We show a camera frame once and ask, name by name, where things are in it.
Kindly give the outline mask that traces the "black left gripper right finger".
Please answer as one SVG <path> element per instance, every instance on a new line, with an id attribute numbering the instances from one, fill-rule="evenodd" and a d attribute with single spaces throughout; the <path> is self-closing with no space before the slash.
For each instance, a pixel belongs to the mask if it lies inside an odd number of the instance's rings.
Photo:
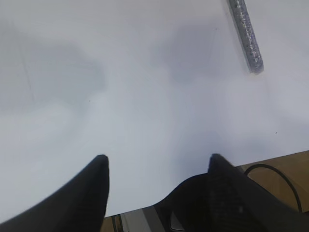
<path id="1" fill-rule="evenodd" d="M 208 204 L 215 232 L 307 232 L 309 217 L 285 205 L 220 154 L 208 168 Z"/>

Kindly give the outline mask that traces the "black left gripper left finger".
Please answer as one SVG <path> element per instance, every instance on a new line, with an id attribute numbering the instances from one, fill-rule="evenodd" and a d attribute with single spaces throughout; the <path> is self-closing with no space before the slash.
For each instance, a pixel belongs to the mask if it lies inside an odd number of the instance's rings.
<path id="1" fill-rule="evenodd" d="M 54 194 L 2 223 L 2 232 L 99 232 L 109 196 L 109 160 L 96 156 Z"/>

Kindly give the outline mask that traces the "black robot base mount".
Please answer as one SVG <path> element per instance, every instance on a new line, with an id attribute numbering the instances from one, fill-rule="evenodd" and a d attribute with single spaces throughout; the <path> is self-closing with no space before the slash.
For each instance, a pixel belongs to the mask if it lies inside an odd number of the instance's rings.
<path id="1" fill-rule="evenodd" d="M 199 174 L 181 182 L 154 208 L 167 232 L 172 231 L 172 213 L 186 232 L 210 232 L 208 174 Z"/>

